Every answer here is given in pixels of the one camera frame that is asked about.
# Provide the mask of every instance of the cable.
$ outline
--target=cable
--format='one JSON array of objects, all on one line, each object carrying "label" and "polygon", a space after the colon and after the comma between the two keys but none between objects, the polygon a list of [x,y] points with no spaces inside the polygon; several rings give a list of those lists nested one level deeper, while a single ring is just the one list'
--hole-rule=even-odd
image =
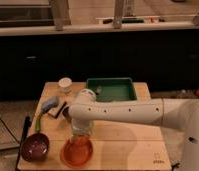
[{"label": "cable", "polygon": [[7,131],[9,132],[9,134],[14,138],[14,140],[20,145],[20,142],[18,141],[18,139],[14,136],[14,134],[11,132],[11,130],[8,128],[8,126],[6,125],[6,123],[1,119],[0,117],[0,121],[3,124],[3,126],[7,129]]}]

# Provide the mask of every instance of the paper cup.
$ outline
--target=paper cup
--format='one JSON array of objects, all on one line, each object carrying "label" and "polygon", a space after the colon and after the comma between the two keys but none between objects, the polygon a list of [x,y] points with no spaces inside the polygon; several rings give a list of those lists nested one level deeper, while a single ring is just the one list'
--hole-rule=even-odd
[{"label": "paper cup", "polygon": [[67,77],[62,78],[59,80],[58,84],[59,84],[62,92],[68,93],[71,91],[72,81],[70,78],[67,78]]}]

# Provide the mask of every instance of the dark cabinet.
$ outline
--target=dark cabinet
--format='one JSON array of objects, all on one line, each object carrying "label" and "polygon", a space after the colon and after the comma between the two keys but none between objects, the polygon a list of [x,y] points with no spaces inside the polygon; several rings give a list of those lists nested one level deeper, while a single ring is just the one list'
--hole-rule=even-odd
[{"label": "dark cabinet", "polygon": [[0,37],[0,99],[38,98],[63,76],[131,77],[150,90],[199,87],[199,30]]}]

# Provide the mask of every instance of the ladle handle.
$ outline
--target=ladle handle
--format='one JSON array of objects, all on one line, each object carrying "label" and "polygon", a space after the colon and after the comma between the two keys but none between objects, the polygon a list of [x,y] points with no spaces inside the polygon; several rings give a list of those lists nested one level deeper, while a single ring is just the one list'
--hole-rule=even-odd
[{"label": "ladle handle", "polygon": [[35,132],[40,132],[40,127],[41,127],[41,117],[42,117],[43,113],[40,113],[37,117],[36,123],[35,123]]}]

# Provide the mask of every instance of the wooden table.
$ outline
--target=wooden table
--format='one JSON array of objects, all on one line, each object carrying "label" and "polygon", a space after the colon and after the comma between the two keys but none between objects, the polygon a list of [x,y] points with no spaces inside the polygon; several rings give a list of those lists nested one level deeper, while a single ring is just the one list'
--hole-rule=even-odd
[{"label": "wooden table", "polygon": [[[85,83],[75,82],[69,94],[61,92],[56,82],[45,84],[29,134],[34,133],[34,123],[41,103],[51,96],[65,98],[71,103]],[[146,83],[134,83],[137,100],[150,100]],[[71,137],[70,125],[62,115],[57,119],[45,114],[41,120],[42,133],[50,140],[50,149],[44,162],[18,163],[20,170],[71,170],[60,161],[60,150]],[[159,127],[138,124],[94,121],[91,140],[94,154],[84,170],[170,170],[170,162]]]}]

